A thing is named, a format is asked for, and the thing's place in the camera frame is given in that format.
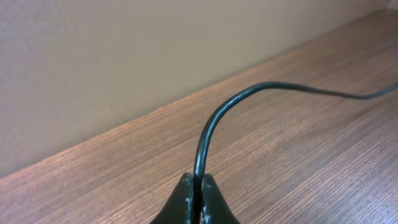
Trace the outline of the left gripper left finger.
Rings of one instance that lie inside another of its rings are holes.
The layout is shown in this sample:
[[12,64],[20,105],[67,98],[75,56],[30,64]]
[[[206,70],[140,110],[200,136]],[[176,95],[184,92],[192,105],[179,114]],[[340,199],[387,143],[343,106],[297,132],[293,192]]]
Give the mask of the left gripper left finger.
[[184,173],[170,197],[150,224],[193,223],[193,176]]

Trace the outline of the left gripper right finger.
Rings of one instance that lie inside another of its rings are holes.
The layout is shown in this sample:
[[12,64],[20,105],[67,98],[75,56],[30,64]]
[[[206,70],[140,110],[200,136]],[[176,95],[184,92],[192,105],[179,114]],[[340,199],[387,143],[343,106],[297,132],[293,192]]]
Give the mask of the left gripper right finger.
[[205,174],[202,180],[200,223],[239,224],[211,174]]

